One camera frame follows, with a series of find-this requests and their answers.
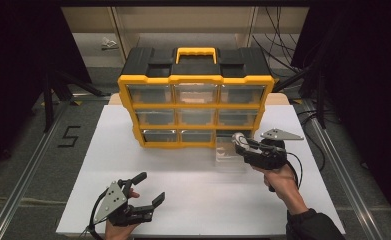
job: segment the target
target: yellow and black storage box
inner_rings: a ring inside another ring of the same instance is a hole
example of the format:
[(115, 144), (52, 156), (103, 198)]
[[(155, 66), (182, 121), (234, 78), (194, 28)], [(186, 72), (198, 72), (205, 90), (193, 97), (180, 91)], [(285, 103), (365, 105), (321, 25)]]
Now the yellow and black storage box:
[(118, 85), (142, 147), (214, 148), (254, 134), (274, 79), (259, 48), (133, 48)]

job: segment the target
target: white table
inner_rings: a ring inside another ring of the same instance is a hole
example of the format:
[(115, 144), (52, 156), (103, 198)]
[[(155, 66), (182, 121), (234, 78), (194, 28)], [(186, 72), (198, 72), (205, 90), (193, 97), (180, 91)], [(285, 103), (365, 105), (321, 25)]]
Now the white table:
[[(256, 132), (279, 128), (304, 136), (292, 106), (267, 106)], [(306, 140), (286, 141), (288, 152), (302, 161), (300, 192), (308, 207), (327, 214), (345, 233)], [(288, 159), (299, 172), (293, 156)], [(141, 148), (123, 106), (105, 106), (92, 138), (57, 233), (79, 235), (89, 222), (99, 194), (118, 179), (147, 172), (135, 186), (141, 194), (134, 206), (150, 205), (161, 192), (166, 199), (153, 221), (140, 225), (134, 237), (271, 237), (285, 234), (286, 207), (270, 193), (263, 175), (246, 166), (244, 171), (223, 172), (215, 167), (215, 150), (208, 148)], [(97, 226), (104, 233), (105, 225)]]

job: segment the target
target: silver bracket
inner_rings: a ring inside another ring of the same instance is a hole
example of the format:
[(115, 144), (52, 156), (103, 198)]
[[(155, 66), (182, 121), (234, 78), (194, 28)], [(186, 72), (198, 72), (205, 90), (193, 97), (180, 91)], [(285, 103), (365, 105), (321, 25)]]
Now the silver bracket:
[(267, 132), (261, 134), (262, 138), (271, 139), (271, 140), (304, 140), (303, 137), (283, 130), (273, 128)]
[(105, 194), (101, 207), (99, 207), (99, 210), (96, 213), (94, 223), (99, 223), (126, 202), (127, 198), (121, 191), (121, 188), (118, 186), (117, 182), (112, 182), (111, 186), (107, 190), (107, 193)]

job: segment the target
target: carrying handle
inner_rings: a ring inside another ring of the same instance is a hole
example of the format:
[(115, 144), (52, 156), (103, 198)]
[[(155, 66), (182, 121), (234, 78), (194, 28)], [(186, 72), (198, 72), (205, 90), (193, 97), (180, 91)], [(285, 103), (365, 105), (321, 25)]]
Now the carrying handle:
[(176, 64), (179, 64), (180, 56), (213, 56), (214, 64), (217, 63), (216, 49), (215, 48), (178, 48), (176, 56)]

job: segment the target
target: human hand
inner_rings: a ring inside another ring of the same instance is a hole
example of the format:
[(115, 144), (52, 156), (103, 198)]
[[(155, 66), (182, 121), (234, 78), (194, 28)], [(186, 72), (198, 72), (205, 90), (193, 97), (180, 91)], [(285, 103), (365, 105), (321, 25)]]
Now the human hand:
[(265, 170), (254, 166), (252, 168), (264, 174), (264, 184), (275, 189), (276, 195), (283, 200), (291, 215), (308, 211), (298, 191), (294, 173), (287, 164), (274, 170)]
[[(130, 189), (130, 197), (138, 198), (139, 193), (134, 192), (133, 188)], [(133, 230), (139, 226), (139, 224), (133, 224), (126, 227), (113, 226), (109, 220), (105, 225), (105, 240), (127, 240)]]

